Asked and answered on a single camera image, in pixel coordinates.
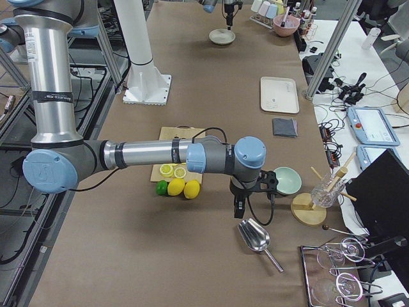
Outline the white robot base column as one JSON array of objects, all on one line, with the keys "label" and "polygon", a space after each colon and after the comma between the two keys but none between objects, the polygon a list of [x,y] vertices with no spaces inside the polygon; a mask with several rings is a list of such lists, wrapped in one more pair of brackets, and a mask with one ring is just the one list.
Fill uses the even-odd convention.
[{"label": "white robot base column", "polygon": [[172,77],[154,64],[143,2],[116,0],[114,5],[131,63],[124,103],[166,105]]}]

